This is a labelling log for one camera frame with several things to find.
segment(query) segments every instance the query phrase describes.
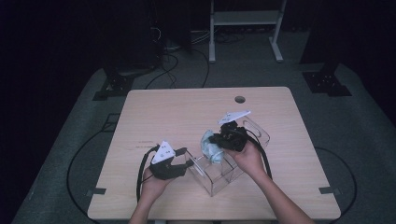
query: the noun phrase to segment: blue cloth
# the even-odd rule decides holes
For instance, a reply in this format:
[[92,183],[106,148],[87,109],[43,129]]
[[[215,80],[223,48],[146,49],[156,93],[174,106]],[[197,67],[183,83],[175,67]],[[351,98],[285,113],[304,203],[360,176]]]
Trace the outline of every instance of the blue cloth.
[[218,147],[217,144],[210,143],[209,137],[213,136],[211,130],[206,131],[201,140],[201,150],[202,153],[210,160],[212,163],[221,163],[224,151]]

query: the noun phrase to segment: hole in table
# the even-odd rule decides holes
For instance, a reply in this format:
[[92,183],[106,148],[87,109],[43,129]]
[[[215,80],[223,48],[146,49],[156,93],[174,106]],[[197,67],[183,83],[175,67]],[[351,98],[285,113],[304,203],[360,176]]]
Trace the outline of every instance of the hole in table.
[[236,96],[236,97],[235,97],[235,101],[236,101],[238,104],[242,104],[242,103],[244,103],[244,102],[246,101],[246,99],[245,99],[245,97],[243,97],[243,96]]

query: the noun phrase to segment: transparent container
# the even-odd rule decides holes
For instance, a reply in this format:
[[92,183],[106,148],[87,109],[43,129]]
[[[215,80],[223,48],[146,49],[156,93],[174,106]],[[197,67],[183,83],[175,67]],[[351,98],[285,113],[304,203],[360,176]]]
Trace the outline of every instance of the transparent container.
[[229,183],[244,173],[231,156],[224,153],[221,163],[212,163],[206,156],[194,158],[189,151],[184,154],[186,161],[192,159],[194,165],[189,167],[194,178],[200,183],[210,197],[224,189]]
[[236,120],[238,126],[243,126],[247,130],[247,134],[249,134],[253,139],[257,140],[262,148],[265,149],[270,142],[270,135],[262,128],[260,125],[255,123],[248,116],[244,116],[238,120]]
[[[236,122],[238,123],[238,127],[245,127],[247,134],[257,140],[263,149],[267,147],[270,136],[262,127],[247,116],[236,120]],[[221,163],[212,163],[205,155],[195,158],[189,151],[184,155],[186,161],[191,159],[194,162],[194,165],[189,167],[189,170],[211,197],[244,173],[227,153],[224,153]]]

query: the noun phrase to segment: white shelf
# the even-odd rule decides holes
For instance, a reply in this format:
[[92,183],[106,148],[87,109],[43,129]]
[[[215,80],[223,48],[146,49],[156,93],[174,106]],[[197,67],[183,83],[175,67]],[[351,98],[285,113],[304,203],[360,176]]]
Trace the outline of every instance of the white shelf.
[[217,11],[214,25],[262,25],[276,24],[278,10],[272,11]]

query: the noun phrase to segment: floor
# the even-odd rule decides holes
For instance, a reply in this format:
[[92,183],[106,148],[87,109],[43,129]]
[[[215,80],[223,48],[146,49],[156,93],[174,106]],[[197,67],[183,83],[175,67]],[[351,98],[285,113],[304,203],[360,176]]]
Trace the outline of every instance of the floor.
[[[336,222],[392,223],[396,220],[395,127],[364,89],[359,77],[343,65],[335,75],[352,96],[329,97],[309,90],[302,72],[318,71],[321,64],[299,64],[308,32],[280,33],[278,44],[283,63],[275,61],[269,35],[239,35],[240,41],[233,44],[217,44],[217,61],[212,64],[205,58],[207,42],[194,45],[199,51],[192,53],[170,52],[172,56],[163,56],[163,68],[175,67],[173,70],[165,73],[158,68],[137,77],[132,89],[202,88],[203,85],[204,88],[290,88],[326,176],[338,192],[335,198],[344,213]],[[125,100],[121,96],[93,101],[105,80],[101,69],[92,74],[13,223],[91,223],[84,213],[112,138],[112,133],[98,131],[110,113],[121,112]],[[126,223],[126,220],[98,222]],[[317,223],[329,222],[317,220]]]

